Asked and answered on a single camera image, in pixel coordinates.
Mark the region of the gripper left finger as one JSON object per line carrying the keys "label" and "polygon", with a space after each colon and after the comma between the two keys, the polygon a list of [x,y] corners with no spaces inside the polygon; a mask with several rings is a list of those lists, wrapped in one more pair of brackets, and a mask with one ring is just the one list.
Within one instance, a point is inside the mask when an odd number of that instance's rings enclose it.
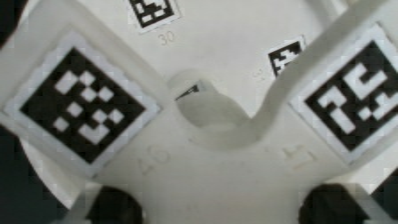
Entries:
{"label": "gripper left finger", "polygon": [[121,189],[89,184],[64,217],[51,224],[144,224],[144,210]]}

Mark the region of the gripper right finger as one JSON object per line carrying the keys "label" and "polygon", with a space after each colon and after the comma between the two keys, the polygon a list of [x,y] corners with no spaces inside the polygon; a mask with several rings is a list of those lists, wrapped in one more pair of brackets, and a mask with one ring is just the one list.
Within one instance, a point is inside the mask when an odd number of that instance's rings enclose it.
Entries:
{"label": "gripper right finger", "polygon": [[298,224],[398,224],[362,186],[323,183],[309,191],[298,208]]}

